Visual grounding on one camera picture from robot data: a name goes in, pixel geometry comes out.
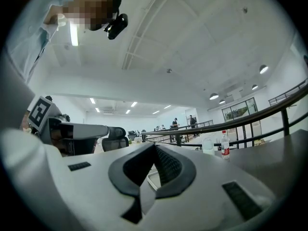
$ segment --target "desk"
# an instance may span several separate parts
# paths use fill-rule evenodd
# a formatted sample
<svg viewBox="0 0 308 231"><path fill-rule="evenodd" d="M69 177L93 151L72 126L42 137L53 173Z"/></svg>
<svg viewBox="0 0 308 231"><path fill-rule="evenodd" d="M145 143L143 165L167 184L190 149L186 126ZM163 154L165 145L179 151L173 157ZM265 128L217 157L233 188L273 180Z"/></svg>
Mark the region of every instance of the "desk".
<svg viewBox="0 0 308 231"><path fill-rule="evenodd" d="M307 144L308 131L298 130L260 146L231 150L226 161L262 181L280 199L288 194L301 170L303 159L307 156ZM221 157L221 152L215 151L215 155ZM154 196L154 190L145 180L141 186L143 213L151 208Z"/></svg>

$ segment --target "fluorescent light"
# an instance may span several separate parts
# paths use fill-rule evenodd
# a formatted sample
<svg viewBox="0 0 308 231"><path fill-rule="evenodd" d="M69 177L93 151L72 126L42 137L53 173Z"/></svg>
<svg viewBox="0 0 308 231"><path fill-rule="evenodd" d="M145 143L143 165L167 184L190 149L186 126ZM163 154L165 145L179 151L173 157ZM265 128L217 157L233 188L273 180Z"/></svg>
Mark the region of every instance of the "fluorescent light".
<svg viewBox="0 0 308 231"><path fill-rule="evenodd" d="M260 67L260 74L265 73L265 72L268 70L268 68L269 68L269 67L267 67L266 65L262 65L262 66Z"/></svg>
<svg viewBox="0 0 308 231"><path fill-rule="evenodd" d="M70 30L71 30L71 40L72 40L72 45L73 46L78 46L78 30L77 30L77 25L73 24L70 22L69 24Z"/></svg>
<svg viewBox="0 0 308 231"><path fill-rule="evenodd" d="M216 98L218 98L218 94L217 93L212 93L211 96L210 96L210 100L214 100Z"/></svg>

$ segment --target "white shirt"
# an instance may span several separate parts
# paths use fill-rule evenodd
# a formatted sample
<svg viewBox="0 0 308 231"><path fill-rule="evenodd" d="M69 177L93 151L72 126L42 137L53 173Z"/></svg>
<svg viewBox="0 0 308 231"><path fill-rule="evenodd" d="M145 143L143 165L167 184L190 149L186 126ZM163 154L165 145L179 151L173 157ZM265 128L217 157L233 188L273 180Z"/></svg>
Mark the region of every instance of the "white shirt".
<svg viewBox="0 0 308 231"><path fill-rule="evenodd" d="M52 5L62 6L65 0L31 0L16 20L3 47L5 64L28 83L38 58L55 33L56 25L44 25Z"/></svg>

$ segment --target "plastic bottle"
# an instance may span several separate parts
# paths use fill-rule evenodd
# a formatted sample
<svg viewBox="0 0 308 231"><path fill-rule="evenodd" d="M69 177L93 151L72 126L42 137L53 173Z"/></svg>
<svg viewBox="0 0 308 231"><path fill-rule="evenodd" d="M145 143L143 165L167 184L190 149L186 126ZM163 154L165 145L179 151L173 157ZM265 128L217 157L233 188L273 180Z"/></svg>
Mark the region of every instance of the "plastic bottle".
<svg viewBox="0 0 308 231"><path fill-rule="evenodd" d="M206 138L202 141L202 150L203 150L203 153L205 154L215 155L215 151L214 151L214 147L213 147L213 143L211 139Z"/></svg>
<svg viewBox="0 0 308 231"><path fill-rule="evenodd" d="M229 138L226 133L226 130L222 132L222 138L221 138L221 157L223 159L228 159L230 154L229 150Z"/></svg>

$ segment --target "white ceiling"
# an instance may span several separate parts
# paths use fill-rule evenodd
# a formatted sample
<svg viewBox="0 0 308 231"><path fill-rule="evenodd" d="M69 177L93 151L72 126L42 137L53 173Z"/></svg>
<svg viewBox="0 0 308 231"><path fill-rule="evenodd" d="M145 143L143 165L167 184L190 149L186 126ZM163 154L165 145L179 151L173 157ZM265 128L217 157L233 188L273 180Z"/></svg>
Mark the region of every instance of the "white ceiling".
<svg viewBox="0 0 308 231"><path fill-rule="evenodd" d="M60 28L44 64L89 71L100 67L102 73L146 71L149 82L159 75L176 76L178 81L170 85L193 90L209 109L219 102L208 100L213 92L224 98L241 88L245 96L253 84L264 86L294 34L273 0L123 0L120 12L128 14L129 26L115 40L108 40L102 30L80 30L80 45L73 47L69 26ZM269 70L260 75L262 64Z"/></svg>
<svg viewBox="0 0 308 231"><path fill-rule="evenodd" d="M150 116L156 117L167 111L170 111L175 106L171 106L164 109L169 104L151 104L151 103L137 103L134 107L131 105L134 102L128 101L115 101L115 100L104 100L104 99L94 99L95 104L92 104L89 98L79 98L79 97L68 97L73 103L82 107L86 112L97 113L95 108L99 108L101 115L116 115L116 116Z"/></svg>

